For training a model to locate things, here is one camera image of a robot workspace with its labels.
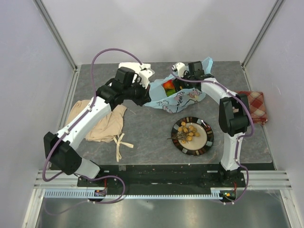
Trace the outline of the light blue plastic bag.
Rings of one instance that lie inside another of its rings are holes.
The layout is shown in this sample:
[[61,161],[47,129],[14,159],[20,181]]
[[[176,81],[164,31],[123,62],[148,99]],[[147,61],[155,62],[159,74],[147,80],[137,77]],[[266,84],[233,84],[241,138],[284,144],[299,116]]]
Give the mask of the light blue plastic bag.
[[[208,57],[203,61],[191,62],[186,65],[188,72],[191,76],[194,76],[197,80],[201,80],[203,76],[209,76],[213,65],[213,59]],[[162,84],[168,80],[182,78],[175,77],[172,73],[164,79],[156,79],[151,83],[150,97],[151,101],[146,103],[146,107],[154,109],[162,109],[170,114],[178,113],[189,105],[202,101],[206,97],[204,91],[196,88],[182,89],[175,94],[167,97]]]

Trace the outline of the yellow fake berry bunch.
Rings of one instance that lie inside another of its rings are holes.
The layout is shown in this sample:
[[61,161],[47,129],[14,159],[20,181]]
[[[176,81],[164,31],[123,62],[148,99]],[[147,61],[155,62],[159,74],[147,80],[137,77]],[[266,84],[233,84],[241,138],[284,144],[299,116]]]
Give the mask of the yellow fake berry bunch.
[[169,139],[180,141],[182,144],[191,142],[194,137],[200,137],[200,133],[193,125],[187,125],[185,121],[180,123],[177,132],[174,133]]

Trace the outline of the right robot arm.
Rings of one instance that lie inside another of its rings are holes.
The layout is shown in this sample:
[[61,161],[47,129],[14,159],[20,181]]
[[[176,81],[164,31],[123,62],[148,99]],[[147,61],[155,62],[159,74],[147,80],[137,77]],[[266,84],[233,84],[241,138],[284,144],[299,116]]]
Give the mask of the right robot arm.
[[199,83],[202,92],[210,96],[219,105],[218,123],[224,133],[224,152],[221,159],[223,172],[218,174],[218,183],[223,187],[235,181],[232,171],[241,167],[239,158],[244,137],[254,133],[254,124],[249,111],[246,95],[239,95],[222,84],[211,74],[206,74],[200,61],[192,62],[189,69],[182,62],[171,67],[176,79],[187,83]]

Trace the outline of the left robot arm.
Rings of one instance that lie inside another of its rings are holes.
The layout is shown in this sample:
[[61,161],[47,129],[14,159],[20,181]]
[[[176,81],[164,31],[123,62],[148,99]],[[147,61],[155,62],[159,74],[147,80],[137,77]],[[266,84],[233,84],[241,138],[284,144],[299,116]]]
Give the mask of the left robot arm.
[[99,87],[89,104],[57,133],[44,136],[46,163],[51,162],[66,175],[87,178],[94,187],[104,182],[101,168],[77,152],[81,141],[93,127],[124,100],[142,106],[150,102],[149,78],[154,74],[150,64],[122,63],[114,78]]

